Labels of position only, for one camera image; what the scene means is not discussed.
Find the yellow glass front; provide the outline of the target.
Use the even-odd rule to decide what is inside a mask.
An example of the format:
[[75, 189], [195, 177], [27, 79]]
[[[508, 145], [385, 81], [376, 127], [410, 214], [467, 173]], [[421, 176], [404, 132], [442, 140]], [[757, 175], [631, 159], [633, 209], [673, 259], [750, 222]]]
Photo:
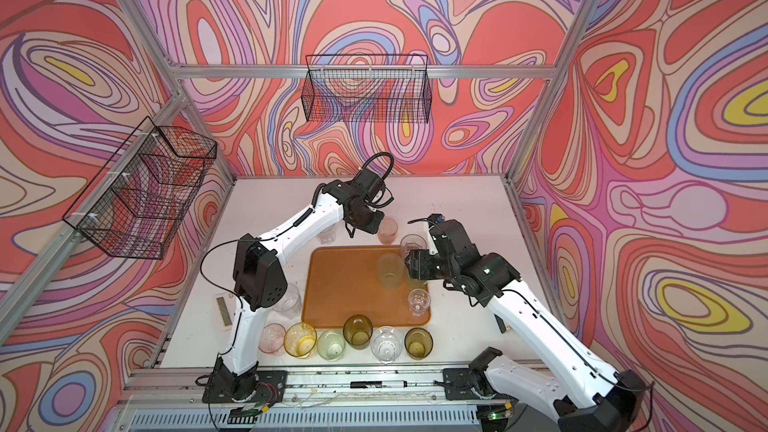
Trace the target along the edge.
[[312, 354], [316, 342], [316, 329], [306, 322], [298, 322], [287, 329], [283, 340], [283, 348], [290, 356], [304, 359]]

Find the black pen on rail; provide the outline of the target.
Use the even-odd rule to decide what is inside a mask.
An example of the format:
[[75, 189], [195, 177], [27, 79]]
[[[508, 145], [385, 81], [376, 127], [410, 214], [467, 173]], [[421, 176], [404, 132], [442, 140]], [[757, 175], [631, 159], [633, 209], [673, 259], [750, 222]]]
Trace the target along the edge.
[[378, 380], [378, 381], [352, 381], [351, 389], [403, 389], [408, 387], [408, 382], [403, 380]]

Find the pink glass front left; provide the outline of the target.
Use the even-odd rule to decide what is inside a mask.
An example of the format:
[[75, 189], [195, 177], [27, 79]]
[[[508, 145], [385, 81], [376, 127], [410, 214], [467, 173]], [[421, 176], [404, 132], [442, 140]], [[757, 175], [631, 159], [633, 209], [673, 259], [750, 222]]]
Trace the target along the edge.
[[282, 324], [269, 323], [264, 326], [259, 339], [258, 348], [263, 354], [281, 355], [285, 353], [284, 339], [286, 329]]

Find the light green ribbed glass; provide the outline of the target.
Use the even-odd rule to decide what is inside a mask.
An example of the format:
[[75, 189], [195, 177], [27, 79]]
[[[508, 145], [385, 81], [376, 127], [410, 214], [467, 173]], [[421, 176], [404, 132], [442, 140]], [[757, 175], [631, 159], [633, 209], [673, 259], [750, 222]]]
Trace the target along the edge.
[[427, 282], [426, 281], [421, 281], [421, 280], [409, 278], [407, 280], [407, 283], [408, 283], [408, 286], [409, 286], [409, 288], [411, 290], [415, 290], [415, 289], [426, 290], [427, 289]]

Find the small clear glass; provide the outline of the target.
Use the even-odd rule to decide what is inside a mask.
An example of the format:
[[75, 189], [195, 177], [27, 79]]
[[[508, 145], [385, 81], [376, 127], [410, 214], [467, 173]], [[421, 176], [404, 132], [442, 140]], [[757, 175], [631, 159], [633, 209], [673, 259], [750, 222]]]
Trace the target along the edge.
[[407, 300], [409, 310], [415, 317], [424, 316], [431, 307], [431, 296], [429, 292], [423, 288], [411, 290]]

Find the clear glass back left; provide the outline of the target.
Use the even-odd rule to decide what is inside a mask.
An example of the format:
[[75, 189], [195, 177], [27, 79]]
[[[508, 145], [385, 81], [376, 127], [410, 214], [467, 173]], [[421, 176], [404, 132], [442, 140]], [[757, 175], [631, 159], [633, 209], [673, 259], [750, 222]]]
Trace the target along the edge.
[[317, 235], [317, 240], [321, 245], [329, 245], [332, 244], [336, 240], [336, 230], [335, 225], [331, 225], [327, 227], [326, 229], [322, 230]]

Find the clear glass left of tray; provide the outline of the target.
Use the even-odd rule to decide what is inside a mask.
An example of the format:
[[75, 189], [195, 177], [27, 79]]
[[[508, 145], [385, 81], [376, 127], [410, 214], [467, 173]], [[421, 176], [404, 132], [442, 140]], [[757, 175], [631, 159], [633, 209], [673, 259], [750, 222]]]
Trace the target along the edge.
[[300, 317], [302, 313], [302, 296], [299, 288], [295, 284], [288, 284], [285, 294], [272, 307], [272, 310], [287, 319]]

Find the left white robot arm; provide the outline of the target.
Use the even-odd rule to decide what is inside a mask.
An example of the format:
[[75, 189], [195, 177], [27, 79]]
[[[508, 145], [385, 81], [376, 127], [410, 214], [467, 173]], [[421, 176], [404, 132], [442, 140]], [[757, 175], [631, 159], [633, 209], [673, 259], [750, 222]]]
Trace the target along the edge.
[[246, 234], [235, 241], [234, 328], [230, 344], [217, 360], [220, 373], [228, 372], [235, 379], [253, 373], [268, 309], [285, 294], [285, 268], [301, 248], [339, 222], [351, 236], [357, 231], [378, 233], [383, 208], [393, 201], [387, 196], [385, 179], [365, 169], [347, 181], [322, 183], [309, 204], [286, 222], [258, 237]]

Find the frosted pink tumbler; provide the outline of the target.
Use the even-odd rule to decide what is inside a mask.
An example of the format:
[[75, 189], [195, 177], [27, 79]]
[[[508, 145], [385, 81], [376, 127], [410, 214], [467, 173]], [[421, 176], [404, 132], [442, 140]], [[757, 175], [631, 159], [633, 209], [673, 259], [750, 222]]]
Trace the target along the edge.
[[379, 224], [377, 237], [384, 246], [392, 245], [398, 233], [398, 223], [391, 217], [385, 217]]

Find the clear ribbed glass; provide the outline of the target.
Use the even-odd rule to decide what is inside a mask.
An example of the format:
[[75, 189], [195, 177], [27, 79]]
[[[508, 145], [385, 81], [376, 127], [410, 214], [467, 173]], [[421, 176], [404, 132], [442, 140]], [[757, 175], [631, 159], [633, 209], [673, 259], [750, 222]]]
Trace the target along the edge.
[[400, 254], [403, 259], [406, 259], [412, 251], [427, 248], [426, 239], [419, 234], [408, 234], [400, 241]]

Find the orange rectangular tray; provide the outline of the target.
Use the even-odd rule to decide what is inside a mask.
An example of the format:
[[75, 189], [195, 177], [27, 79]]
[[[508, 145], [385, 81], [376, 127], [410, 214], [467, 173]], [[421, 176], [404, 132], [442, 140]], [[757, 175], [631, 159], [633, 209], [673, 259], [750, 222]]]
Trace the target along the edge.
[[321, 329], [340, 329], [352, 315], [367, 316], [376, 327], [427, 324], [428, 311], [415, 317], [408, 307], [407, 270], [395, 289], [384, 288], [376, 272], [377, 259], [400, 254], [397, 247], [321, 247], [310, 258], [301, 319]]

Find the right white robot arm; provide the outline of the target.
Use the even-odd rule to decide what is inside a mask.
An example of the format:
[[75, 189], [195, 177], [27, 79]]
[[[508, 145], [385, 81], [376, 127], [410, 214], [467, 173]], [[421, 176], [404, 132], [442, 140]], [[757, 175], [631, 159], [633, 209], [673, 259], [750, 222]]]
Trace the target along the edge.
[[542, 306], [520, 272], [497, 253], [482, 254], [463, 225], [440, 214], [423, 218], [427, 246], [408, 253], [418, 281], [440, 280], [510, 326], [548, 367], [544, 375], [493, 347], [470, 363], [480, 395], [518, 400], [554, 421], [561, 431], [627, 431], [651, 385], [632, 370], [618, 371]]

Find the clear stemmed glass front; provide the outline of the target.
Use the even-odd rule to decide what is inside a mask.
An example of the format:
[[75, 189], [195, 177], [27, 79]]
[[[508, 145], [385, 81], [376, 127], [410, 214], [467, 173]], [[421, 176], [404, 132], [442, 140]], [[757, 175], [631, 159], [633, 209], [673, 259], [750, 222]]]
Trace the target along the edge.
[[373, 331], [370, 349], [374, 357], [383, 364], [394, 362], [402, 353], [403, 339], [391, 326], [383, 326]]

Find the olive glass front right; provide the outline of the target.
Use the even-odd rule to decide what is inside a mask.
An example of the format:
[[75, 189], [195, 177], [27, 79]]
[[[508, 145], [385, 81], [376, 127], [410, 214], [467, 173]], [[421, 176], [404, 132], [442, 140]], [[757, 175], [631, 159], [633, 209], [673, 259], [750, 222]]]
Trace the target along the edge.
[[404, 347], [410, 358], [414, 360], [425, 359], [433, 351], [433, 337], [425, 328], [414, 327], [406, 333]]

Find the frosted pale green tumbler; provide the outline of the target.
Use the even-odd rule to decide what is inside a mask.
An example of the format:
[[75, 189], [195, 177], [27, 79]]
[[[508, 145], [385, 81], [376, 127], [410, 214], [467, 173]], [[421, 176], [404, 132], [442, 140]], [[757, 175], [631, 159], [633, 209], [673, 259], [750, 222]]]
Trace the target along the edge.
[[376, 262], [376, 272], [379, 283], [387, 289], [395, 289], [402, 282], [405, 265], [399, 254], [386, 253]]

